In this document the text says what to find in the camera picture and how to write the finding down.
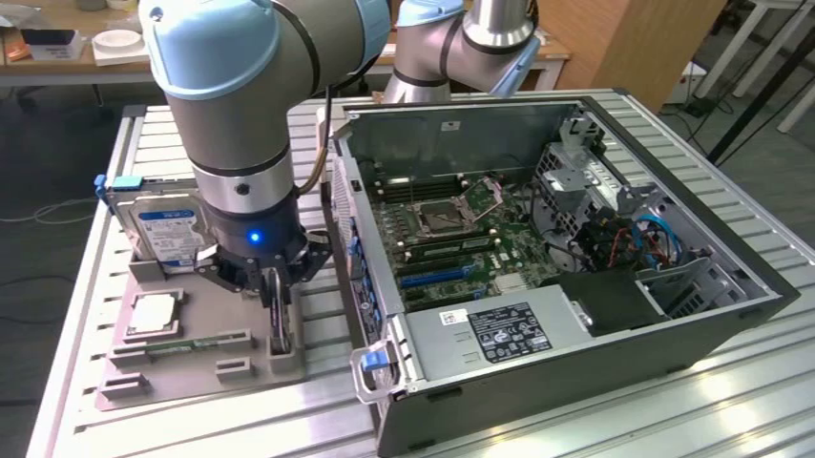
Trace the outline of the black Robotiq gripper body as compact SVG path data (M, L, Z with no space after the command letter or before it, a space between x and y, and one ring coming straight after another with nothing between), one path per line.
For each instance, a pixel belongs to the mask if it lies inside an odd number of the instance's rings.
M217 244L229 254L258 259L262 265L276 260L293 261L306 244L293 196L250 214L224 212L208 203L205 208Z

